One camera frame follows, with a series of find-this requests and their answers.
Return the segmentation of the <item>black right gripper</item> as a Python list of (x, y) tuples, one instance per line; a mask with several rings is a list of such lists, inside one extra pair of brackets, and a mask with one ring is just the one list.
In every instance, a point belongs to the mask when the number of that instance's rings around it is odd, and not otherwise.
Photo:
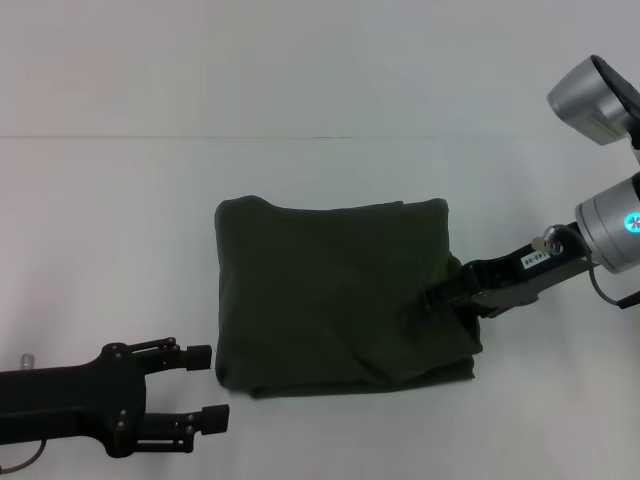
[(507, 311), (527, 306), (539, 294), (588, 270), (582, 235), (570, 223), (560, 227), (556, 240), (562, 251), (545, 257), (526, 245), (508, 255), (491, 260), (476, 260), (463, 267), (471, 281), (452, 279), (422, 292), (428, 313), (441, 312), (463, 305), (480, 317), (497, 317)]

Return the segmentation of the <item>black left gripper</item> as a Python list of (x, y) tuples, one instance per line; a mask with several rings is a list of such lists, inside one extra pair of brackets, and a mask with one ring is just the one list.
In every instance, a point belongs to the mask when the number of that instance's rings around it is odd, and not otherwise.
[(89, 437), (114, 458), (134, 452), (191, 453), (197, 433), (227, 431), (229, 405), (145, 414), (145, 373), (208, 370), (211, 362), (210, 345), (182, 349), (169, 337), (126, 349), (107, 346), (83, 365), (3, 372), (1, 443)]

